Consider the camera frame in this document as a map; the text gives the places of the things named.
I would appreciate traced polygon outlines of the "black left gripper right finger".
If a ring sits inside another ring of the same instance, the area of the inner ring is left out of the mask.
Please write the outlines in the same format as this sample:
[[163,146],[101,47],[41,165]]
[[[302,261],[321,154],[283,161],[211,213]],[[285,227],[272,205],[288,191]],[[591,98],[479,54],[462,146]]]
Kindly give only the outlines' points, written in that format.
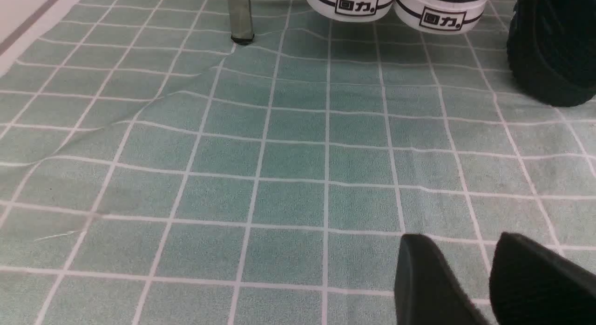
[[517,232],[503,232],[489,277],[500,325],[593,325],[594,273]]

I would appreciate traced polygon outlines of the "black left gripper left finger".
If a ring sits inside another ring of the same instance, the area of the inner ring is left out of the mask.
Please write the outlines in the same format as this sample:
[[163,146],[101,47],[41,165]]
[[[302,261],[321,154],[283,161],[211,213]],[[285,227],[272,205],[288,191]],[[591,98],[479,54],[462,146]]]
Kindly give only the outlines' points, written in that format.
[[405,234],[400,239],[394,305],[399,325],[489,324],[439,247],[423,234]]

